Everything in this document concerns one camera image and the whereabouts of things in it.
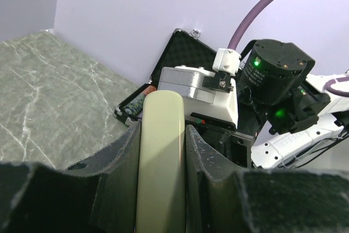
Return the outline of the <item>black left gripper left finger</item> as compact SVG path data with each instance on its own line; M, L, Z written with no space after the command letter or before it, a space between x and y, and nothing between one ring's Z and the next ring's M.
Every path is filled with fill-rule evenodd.
M133 232L141 122L65 170L1 163L1 232Z

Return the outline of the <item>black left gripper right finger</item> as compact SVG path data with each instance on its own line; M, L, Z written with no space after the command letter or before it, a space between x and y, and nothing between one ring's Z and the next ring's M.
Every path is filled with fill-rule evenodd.
M348 232L348 173L241 168L185 129L189 232Z

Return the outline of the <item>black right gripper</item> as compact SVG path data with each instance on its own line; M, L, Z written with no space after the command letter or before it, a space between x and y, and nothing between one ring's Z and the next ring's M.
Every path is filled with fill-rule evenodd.
M206 143L242 167L252 167L251 148L266 121L267 108L240 81L231 93L216 92L213 103L188 99L188 123Z

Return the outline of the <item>beige green stapler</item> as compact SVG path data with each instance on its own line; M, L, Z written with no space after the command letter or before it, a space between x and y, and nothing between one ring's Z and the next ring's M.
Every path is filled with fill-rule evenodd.
M185 232L185 119L183 98L155 91L141 121L136 232Z

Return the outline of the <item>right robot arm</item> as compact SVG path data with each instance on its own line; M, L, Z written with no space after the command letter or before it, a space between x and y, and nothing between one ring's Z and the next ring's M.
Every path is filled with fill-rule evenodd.
M293 43L252 40L238 71L236 127L196 114L193 126L244 168L299 168L348 139L348 75L312 75L315 65Z

